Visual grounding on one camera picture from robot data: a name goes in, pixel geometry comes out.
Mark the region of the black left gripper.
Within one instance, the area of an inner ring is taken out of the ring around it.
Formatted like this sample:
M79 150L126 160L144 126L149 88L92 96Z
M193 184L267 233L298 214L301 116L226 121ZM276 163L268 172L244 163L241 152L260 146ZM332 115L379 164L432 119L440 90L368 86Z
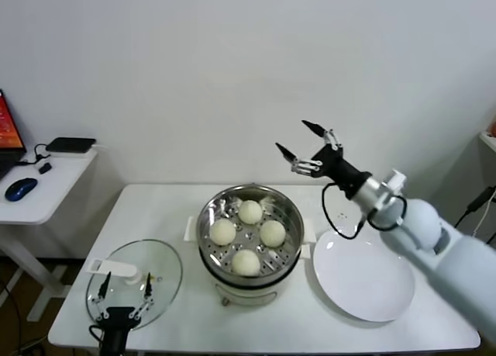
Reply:
M99 354L108 356L124 355L129 332L140 325L140 318L154 304L151 274L146 277L143 300L136 307L105 308L104 301L109 289L112 273L109 271L98 289L98 295L91 304L98 311L96 329L102 332Z

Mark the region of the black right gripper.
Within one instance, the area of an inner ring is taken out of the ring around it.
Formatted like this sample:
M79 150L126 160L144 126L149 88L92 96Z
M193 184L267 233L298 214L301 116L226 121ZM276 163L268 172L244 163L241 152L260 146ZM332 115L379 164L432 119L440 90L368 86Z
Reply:
M312 175L313 178L330 178L345 193L347 199L352 199L370 178L370 172L358 170L343 158L343 145L333 129L327 130L308 120L302 120L302 123L317 137L322 138L325 146L311 160L304 160L276 143L284 159L291 165L291 171L299 175Z

